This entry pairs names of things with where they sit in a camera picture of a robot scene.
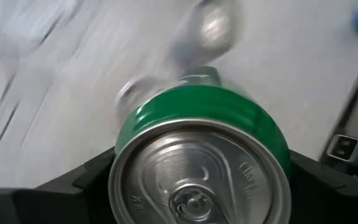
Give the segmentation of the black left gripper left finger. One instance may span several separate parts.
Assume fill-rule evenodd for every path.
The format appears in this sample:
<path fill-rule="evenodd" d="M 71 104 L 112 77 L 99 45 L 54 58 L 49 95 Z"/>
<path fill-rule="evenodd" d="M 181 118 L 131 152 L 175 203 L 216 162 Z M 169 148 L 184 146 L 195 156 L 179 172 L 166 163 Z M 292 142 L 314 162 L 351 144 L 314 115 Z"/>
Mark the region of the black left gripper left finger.
<path fill-rule="evenodd" d="M 117 224 L 108 198 L 114 150 L 34 189 L 0 188 L 0 224 Z"/>

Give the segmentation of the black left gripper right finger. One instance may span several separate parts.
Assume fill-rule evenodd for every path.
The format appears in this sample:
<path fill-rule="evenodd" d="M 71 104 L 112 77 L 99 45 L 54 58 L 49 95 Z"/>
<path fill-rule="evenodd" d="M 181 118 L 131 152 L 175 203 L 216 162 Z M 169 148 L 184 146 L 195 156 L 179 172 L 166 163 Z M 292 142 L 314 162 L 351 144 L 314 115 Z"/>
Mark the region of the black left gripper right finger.
<path fill-rule="evenodd" d="M 290 151 L 290 224 L 358 224 L 358 178 Z"/>

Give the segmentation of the green Sprite soda can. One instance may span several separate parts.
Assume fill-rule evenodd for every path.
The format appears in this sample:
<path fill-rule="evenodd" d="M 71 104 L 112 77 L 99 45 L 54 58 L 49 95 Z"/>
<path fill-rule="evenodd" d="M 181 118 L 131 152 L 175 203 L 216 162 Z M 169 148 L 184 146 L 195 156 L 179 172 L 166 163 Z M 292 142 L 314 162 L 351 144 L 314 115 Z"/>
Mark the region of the green Sprite soda can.
<path fill-rule="evenodd" d="M 272 117 L 214 67 L 191 69 L 120 127 L 117 224 L 289 224 L 290 155 Z"/>

